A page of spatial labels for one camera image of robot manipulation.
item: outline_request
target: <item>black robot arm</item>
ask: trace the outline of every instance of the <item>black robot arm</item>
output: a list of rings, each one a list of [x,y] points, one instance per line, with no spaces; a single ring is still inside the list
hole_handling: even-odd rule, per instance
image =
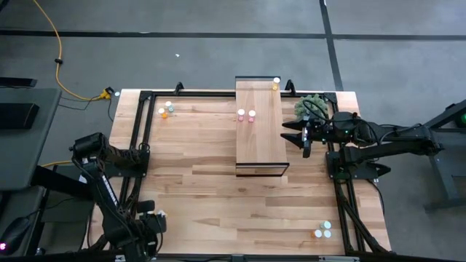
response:
[[[332,178],[346,178],[348,175],[377,178],[389,172],[390,168],[374,163],[372,160],[375,158],[404,153],[432,156],[443,149],[435,133],[420,124],[412,127],[378,125],[361,119],[356,113],[337,112],[331,119],[311,113],[283,123],[284,127],[300,130],[300,133],[281,136],[302,148],[305,158],[311,153],[313,141],[340,144],[338,152],[326,155],[328,173]]]
[[[125,207],[118,202],[106,175],[106,162],[119,169],[127,169],[141,163],[141,151],[135,148],[120,150],[110,146],[102,133],[95,133],[75,141],[70,147],[73,151],[72,162],[82,171],[82,176],[91,188],[95,203],[103,213],[104,236],[98,243],[102,247],[106,241],[124,251],[126,261],[147,261],[154,255],[153,245],[157,233],[166,229],[154,229],[154,219],[165,224],[165,216],[148,215],[143,220],[135,220]]]

